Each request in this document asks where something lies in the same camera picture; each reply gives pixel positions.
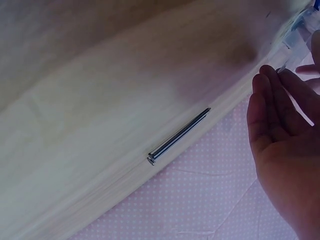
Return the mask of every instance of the blue object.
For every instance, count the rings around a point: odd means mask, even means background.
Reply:
[[[320,0],[315,0],[314,8],[319,11]]]

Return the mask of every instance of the metal rod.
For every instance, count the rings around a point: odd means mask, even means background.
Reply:
[[[178,131],[174,136],[167,140],[164,144],[159,146],[156,150],[150,152],[147,156],[147,160],[153,166],[155,165],[157,159],[161,157],[169,148],[171,148],[175,143],[177,143],[182,137],[184,137],[188,132],[190,132],[198,123],[200,123],[210,112],[211,108],[207,108],[198,116],[196,116],[191,122],[184,126],[180,131]]]

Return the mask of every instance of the pink fabric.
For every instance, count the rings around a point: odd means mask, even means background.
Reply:
[[[294,240],[262,190],[248,98],[163,171],[69,240]]]

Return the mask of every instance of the pink polka dot fabric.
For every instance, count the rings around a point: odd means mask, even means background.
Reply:
[[[69,240],[296,240],[257,180],[247,107]]]

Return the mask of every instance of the hand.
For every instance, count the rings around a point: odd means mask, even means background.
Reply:
[[[312,37],[320,72],[320,33]],[[320,239],[320,96],[297,75],[262,66],[252,81],[247,123],[258,179],[282,217],[303,240]],[[314,123],[295,109],[286,90]]]

